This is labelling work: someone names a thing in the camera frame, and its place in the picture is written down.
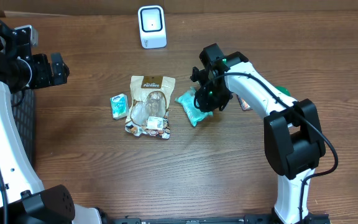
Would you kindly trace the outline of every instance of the teal cloth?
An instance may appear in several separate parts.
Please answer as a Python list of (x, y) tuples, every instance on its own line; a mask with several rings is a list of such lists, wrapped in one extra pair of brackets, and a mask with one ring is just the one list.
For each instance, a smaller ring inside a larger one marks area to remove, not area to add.
[(196, 90), (191, 87), (190, 90), (188, 90), (185, 94), (175, 99), (175, 101), (180, 103), (183, 106), (183, 109), (185, 109), (187, 117), (189, 118), (190, 123), (191, 125), (193, 125), (193, 127), (197, 125), (197, 122), (204, 120), (207, 116), (212, 116), (212, 111), (204, 113), (194, 107), (195, 93)]

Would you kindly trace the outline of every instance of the brown wall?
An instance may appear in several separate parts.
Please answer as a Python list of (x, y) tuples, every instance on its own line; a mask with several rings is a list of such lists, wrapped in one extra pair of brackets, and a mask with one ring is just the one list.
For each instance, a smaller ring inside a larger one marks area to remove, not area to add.
[(166, 13), (358, 10), (358, 0), (0, 0), (0, 13), (135, 14), (149, 4)]

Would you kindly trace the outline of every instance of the snack package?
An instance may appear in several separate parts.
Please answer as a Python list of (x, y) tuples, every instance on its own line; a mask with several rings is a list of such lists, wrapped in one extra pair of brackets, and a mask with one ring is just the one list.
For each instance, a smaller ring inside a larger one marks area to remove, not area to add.
[(175, 101), (180, 103), (183, 106), (183, 109), (185, 109), (187, 117), (189, 118), (190, 123), (191, 125), (193, 125), (193, 127), (197, 125), (197, 122), (204, 120), (207, 116), (212, 116), (212, 111), (201, 112), (194, 106), (195, 93), (196, 90), (194, 89), (194, 87), (191, 87), (190, 90), (188, 90), (185, 94), (175, 99)]
[(135, 136), (146, 134), (169, 139), (168, 107), (174, 87), (174, 78), (132, 76), (132, 105), (125, 130)]
[(121, 93), (120, 95), (110, 98), (110, 104), (112, 109), (112, 117), (114, 119), (120, 119), (127, 116), (127, 112), (128, 112), (127, 95)]
[(237, 99), (239, 99), (239, 103), (240, 103), (241, 109), (243, 111), (252, 110), (251, 106), (249, 106), (249, 104), (243, 98), (241, 98), (239, 95), (237, 95)]

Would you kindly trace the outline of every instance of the wooden tabletop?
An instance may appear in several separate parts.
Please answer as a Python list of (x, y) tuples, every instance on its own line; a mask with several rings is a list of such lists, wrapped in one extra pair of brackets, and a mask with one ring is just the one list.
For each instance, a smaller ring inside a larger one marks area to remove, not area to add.
[[(262, 120), (232, 100), (193, 128), (173, 99), (191, 86), (198, 55), (218, 43), (242, 52), (268, 81), (318, 109), (339, 167), (312, 180), (308, 208), (358, 223), (358, 11), (167, 14), (168, 45), (145, 50), (137, 16), (5, 19), (39, 32), (33, 54), (61, 52), (68, 83), (37, 90), (37, 160), (45, 188), (111, 217), (230, 217), (269, 213), (277, 175), (264, 153)], [(130, 98), (133, 75), (176, 78), (167, 141), (124, 130), (109, 99)], [(327, 148), (317, 171), (333, 165)]]

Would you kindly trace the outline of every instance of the barcode label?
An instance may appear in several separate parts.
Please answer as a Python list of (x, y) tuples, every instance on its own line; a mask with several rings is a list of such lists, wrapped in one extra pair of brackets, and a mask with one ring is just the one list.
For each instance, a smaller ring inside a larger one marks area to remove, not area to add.
[(147, 120), (147, 129), (162, 130), (163, 118), (150, 116)]

